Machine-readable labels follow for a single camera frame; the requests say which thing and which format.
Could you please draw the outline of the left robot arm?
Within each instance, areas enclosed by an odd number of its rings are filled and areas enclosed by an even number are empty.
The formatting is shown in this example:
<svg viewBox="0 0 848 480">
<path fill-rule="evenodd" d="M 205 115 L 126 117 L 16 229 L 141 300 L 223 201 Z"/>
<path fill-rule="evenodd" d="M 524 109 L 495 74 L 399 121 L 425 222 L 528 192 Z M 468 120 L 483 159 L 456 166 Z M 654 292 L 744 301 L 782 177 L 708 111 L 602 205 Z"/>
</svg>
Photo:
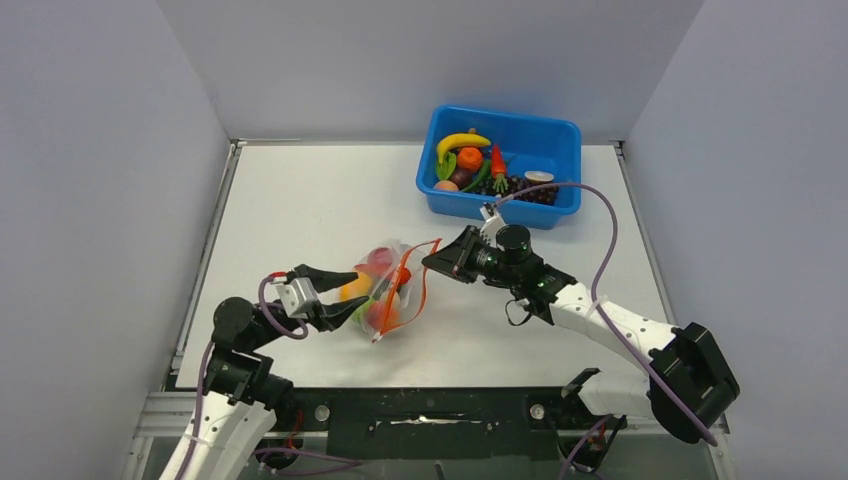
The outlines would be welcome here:
<svg viewBox="0 0 848 480">
<path fill-rule="evenodd" d="M 304 416 L 292 381 L 273 374 L 272 358 L 259 350 L 280 338 L 338 329 L 367 297 L 326 305 L 319 296 L 358 277 L 299 265 L 264 277 L 256 301 L 235 296 L 218 304 L 194 408 L 162 478 L 236 479 L 250 459 L 296 476 L 293 463 L 309 454 L 293 444 Z"/>
</svg>

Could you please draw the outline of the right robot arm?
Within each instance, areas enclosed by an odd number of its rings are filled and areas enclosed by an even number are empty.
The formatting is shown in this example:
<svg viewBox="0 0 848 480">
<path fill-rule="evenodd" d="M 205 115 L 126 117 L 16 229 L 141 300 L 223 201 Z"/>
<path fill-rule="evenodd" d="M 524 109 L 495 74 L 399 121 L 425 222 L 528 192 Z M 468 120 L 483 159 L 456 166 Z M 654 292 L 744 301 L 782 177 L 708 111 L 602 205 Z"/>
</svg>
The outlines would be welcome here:
<svg viewBox="0 0 848 480">
<path fill-rule="evenodd" d="M 603 415 L 655 419 L 686 443 L 716 442 L 710 429 L 740 394 L 712 333 L 654 321 L 601 299 L 575 277 L 551 266 L 531 246 L 529 230 L 506 225 L 489 242 L 467 226 L 427 255 L 423 265 L 458 282 L 505 289 L 531 317 L 571 330 L 630 361 L 645 375 L 635 382 L 591 374 L 562 400 L 564 417 L 585 427 Z"/>
</svg>

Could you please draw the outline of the red toy apple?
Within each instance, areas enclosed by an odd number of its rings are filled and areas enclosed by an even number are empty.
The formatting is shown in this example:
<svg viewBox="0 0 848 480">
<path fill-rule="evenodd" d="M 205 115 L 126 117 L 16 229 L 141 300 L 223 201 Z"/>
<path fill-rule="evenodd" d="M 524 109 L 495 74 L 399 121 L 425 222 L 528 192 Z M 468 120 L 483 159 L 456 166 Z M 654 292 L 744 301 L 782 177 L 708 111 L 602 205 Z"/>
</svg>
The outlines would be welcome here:
<svg viewBox="0 0 848 480">
<path fill-rule="evenodd" d="M 363 271 L 369 275 L 379 276 L 389 270 L 394 264 L 395 252 L 390 247 L 373 249 L 366 257 Z"/>
</svg>

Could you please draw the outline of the yellow toy bell pepper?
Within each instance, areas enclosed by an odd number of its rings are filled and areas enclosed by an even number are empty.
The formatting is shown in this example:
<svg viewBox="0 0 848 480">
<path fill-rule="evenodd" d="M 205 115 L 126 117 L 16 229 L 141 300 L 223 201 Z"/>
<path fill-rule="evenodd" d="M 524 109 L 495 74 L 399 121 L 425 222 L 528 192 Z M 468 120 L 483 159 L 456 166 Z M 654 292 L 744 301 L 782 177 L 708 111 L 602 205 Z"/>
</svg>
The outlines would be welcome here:
<svg viewBox="0 0 848 480">
<path fill-rule="evenodd" d="M 347 301 L 370 295 L 374 280 L 367 274 L 356 271 L 356 278 L 339 289 L 339 300 Z"/>
</svg>

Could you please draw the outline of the red toy chili pepper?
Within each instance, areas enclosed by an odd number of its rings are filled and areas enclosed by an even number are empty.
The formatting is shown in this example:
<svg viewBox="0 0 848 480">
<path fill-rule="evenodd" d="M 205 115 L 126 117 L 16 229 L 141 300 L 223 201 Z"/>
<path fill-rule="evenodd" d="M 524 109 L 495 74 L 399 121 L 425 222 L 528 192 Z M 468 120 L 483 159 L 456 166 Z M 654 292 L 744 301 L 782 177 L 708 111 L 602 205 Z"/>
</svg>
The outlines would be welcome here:
<svg viewBox="0 0 848 480">
<path fill-rule="evenodd" d="M 412 277 L 410 270 L 407 267 L 400 267 L 397 273 L 397 283 L 399 287 L 406 285 Z"/>
</svg>

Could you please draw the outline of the green toy lime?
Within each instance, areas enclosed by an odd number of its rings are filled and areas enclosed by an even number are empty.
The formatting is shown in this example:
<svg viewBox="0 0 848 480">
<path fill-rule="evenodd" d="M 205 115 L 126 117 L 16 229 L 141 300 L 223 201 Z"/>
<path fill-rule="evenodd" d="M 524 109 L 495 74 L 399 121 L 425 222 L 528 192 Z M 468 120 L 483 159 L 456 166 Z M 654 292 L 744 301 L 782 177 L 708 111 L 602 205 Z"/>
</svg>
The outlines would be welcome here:
<svg viewBox="0 0 848 480">
<path fill-rule="evenodd" d="M 368 325 L 367 312 L 369 308 L 369 305 L 362 305 L 358 307 L 351 315 L 350 320 L 353 321 L 359 327 L 365 328 Z"/>
</svg>

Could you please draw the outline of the clear zip top bag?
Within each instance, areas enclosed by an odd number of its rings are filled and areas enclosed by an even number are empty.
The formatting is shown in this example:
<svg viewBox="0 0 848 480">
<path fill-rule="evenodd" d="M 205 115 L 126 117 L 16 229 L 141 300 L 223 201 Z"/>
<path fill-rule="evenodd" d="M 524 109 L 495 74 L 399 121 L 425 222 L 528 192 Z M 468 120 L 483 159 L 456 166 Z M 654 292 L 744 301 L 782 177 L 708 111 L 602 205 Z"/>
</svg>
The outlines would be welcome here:
<svg viewBox="0 0 848 480">
<path fill-rule="evenodd" d="M 367 326 L 365 328 L 360 327 L 370 337 L 371 342 L 380 341 L 390 332 L 404 327 L 422 314 L 427 302 L 426 276 L 428 269 L 422 265 L 421 261 L 425 256 L 436 252 L 440 243 L 439 238 L 418 244 L 408 244 L 397 239 L 383 242 L 375 248 L 392 248 L 395 252 L 395 260 L 392 267 L 379 276 L 369 275 L 363 271 L 366 257 L 373 249 L 354 265 L 353 272 L 365 273 L 374 280 L 368 296 L 369 301 L 364 305 L 382 301 L 387 306 L 393 306 L 399 310 L 399 324 L 385 334 L 373 332 Z M 397 273 L 400 267 L 407 267 L 412 274 L 411 280 L 402 287 L 399 287 L 397 283 Z"/>
</svg>

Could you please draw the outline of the toy peach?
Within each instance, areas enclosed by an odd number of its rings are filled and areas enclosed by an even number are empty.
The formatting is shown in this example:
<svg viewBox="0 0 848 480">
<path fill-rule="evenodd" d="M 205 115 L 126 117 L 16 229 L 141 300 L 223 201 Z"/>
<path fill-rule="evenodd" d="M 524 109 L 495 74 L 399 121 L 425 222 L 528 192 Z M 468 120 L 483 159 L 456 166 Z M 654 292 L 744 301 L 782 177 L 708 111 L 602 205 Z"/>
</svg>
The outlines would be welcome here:
<svg viewBox="0 0 848 480">
<path fill-rule="evenodd" d="M 399 324 L 399 310 L 382 301 L 373 302 L 365 311 L 365 323 L 373 332 L 385 334 Z"/>
</svg>

